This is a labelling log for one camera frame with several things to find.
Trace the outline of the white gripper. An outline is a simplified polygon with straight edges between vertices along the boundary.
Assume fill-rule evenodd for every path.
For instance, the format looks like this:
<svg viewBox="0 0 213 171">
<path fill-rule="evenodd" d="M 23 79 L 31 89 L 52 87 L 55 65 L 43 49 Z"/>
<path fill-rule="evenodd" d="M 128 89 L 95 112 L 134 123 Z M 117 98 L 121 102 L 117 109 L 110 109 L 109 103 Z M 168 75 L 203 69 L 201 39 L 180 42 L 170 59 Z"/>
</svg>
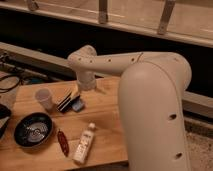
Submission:
<svg viewBox="0 0 213 171">
<path fill-rule="evenodd" d="M 81 91 L 89 91 L 96 88 L 95 74 L 91 71 L 79 71 L 76 73 L 77 84 L 74 86 L 71 95 L 79 94 Z"/>
</svg>

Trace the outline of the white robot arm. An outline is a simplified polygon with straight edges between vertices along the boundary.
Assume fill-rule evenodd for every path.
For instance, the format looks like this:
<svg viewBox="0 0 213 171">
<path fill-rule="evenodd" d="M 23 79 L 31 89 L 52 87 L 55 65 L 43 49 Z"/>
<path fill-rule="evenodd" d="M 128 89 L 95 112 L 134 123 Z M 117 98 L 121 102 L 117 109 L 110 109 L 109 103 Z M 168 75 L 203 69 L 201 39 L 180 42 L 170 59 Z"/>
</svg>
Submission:
<svg viewBox="0 0 213 171">
<path fill-rule="evenodd" d="M 173 52 L 101 55 L 84 46 L 68 56 L 81 90 L 96 87 L 95 73 L 116 75 L 119 114 L 130 171 L 191 171 L 182 96 L 188 61 Z"/>
</svg>

